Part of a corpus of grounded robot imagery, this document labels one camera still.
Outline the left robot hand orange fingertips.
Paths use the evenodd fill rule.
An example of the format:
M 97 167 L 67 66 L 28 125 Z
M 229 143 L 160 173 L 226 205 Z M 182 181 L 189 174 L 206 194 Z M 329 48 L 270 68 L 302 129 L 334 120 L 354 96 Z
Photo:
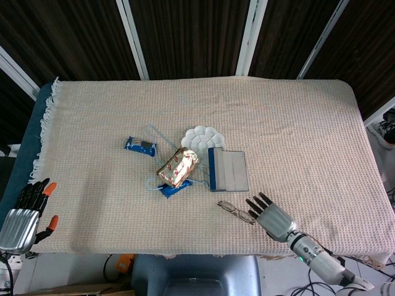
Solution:
M 39 232 L 40 219 L 57 184 L 50 179 L 27 184 L 17 197 L 15 206 L 9 210 L 1 229 L 1 253 L 22 255 L 31 247 L 52 235 L 59 217 L 54 215 L 45 230 Z

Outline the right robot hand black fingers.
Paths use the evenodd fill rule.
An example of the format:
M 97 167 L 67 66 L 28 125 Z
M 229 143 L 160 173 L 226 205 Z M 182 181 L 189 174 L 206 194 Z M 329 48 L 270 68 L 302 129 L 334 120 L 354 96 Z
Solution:
M 250 207 L 248 213 L 273 240 L 287 242 L 291 234 L 298 232 L 294 219 L 262 192 L 245 201 Z

